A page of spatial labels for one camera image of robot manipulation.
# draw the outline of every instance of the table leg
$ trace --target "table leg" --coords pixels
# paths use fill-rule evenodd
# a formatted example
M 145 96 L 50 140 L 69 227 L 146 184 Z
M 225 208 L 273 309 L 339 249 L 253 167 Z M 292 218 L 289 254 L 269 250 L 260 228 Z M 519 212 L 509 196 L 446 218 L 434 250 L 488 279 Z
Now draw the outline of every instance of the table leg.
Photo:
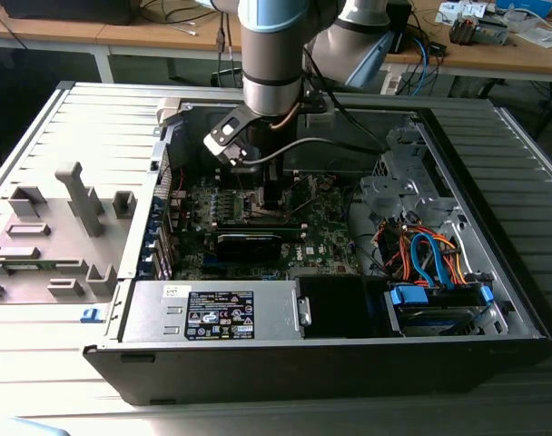
M 113 84 L 113 71 L 109 63 L 109 49 L 105 46 L 96 46 L 92 50 L 92 55 L 98 68 L 98 74 L 101 76 L 101 82 L 104 84 Z
M 381 87 L 381 94 L 395 95 L 399 89 L 401 77 L 407 72 L 408 68 L 408 64 L 389 64 L 385 81 Z

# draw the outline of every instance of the electronic device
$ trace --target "electronic device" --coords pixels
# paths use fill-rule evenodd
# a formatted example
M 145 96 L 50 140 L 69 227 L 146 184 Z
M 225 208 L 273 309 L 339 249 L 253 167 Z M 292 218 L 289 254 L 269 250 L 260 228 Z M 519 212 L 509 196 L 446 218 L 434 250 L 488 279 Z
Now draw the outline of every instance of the electronic device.
M 152 202 L 135 210 L 106 333 L 83 351 L 126 401 L 462 392 L 552 353 L 552 309 L 524 266 L 534 261 L 466 166 L 490 160 L 462 161 L 473 147 L 452 145 L 455 111 L 443 124 L 414 99 L 355 96 L 347 107 L 387 152 L 296 147 L 270 208 L 260 168 L 222 165 L 201 145 L 236 96 L 179 93 L 160 120 Z M 300 138 L 354 129 L 309 119 Z M 181 171 L 169 183 L 170 166 Z
M 387 2 L 389 28 L 393 32 L 393 42 L 389 49 L 392 54 L 399 54 L 408 46 L 408 42 L 404 38 L 407 33 L 407 22 L 411 15 L 411 7 L 409 0 L 388 0 Z
M 95 21 L 108 25 L 128 25 L 142 0 L 0 0 L 12 18 Z

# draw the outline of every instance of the gray parts tray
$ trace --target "gray parts tray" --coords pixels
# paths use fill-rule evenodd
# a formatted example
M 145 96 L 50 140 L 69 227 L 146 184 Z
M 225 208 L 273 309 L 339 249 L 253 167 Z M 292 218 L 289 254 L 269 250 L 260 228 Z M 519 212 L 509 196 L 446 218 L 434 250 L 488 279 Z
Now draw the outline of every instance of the gray parts tray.
M 0 169 L 0 304 L 111 301 L 157 122 L 110 98 L 57 90 Z M 73 199 L 55 176 L 76 163 L 85 217 L 80 184 Z M 101 224 L 93 237 L 89 213 Z

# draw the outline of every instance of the wire bundle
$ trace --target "wire bundle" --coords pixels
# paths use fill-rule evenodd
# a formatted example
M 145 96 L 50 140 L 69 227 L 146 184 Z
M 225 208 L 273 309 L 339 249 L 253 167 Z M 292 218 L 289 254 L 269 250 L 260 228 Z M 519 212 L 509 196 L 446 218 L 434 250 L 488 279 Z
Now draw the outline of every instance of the wire bundle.
M 395 271 L 394 278 L 401 279 L 403 282 L 413 282 L 415 284 L 428 287 L 431 285 L 431 283 L 429 283 L 428 280 L 424 279 L 423 276 L 419 278 L 416 277 L 416 274 L 414 273 L 414 268 L 411 262 L 411 242 L 413 238 L 417 234 L 424 233 L 433 238 L 439 244 L 445 245 L 447 248 L 444 251 L 456 251 L 457 247 L 452 242 L 450 242 L 443 234 L 436 233 L 428 227 L 414 224 L 403 224 L 401 229 L 402 230 L 399 234 L 399 251 L 395 253 L 393 257 L 391 257 L 391 259 L 389 259 L 385 263 L 385 265 L 383 265 L 383 267 L 385 270 L 388 270 L 389 268 L 394 267 L 395 264 L 400 261 L 401 266 L 397 269 L 397 271 Z M 375 239 L 377 242 L 384 232 L 386 232 L 386 227 L 382 227 L 379 230 L 379 233 Z M 429 244 L 428 241 L 420 241 L 420 243 Z M 442 252 L 443 251 L 440 249 L 440 255 L 442 255 L 443 261 L 447 265 L 449 279 L 451 280 L 451 282 L 453 284 L 468 284 L 468 282 L 464 278 L 464 273 L 461 270 L 461 260 L 459 253 L 442 254 Z

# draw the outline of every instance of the warning label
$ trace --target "warning label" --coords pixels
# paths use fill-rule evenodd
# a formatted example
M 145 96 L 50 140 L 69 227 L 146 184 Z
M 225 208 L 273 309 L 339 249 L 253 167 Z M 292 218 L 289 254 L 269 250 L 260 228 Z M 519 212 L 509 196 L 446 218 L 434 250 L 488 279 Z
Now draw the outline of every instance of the warning label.
M 254 339 L 253 299 L 252 291 L 190 292 L 185 338 Z

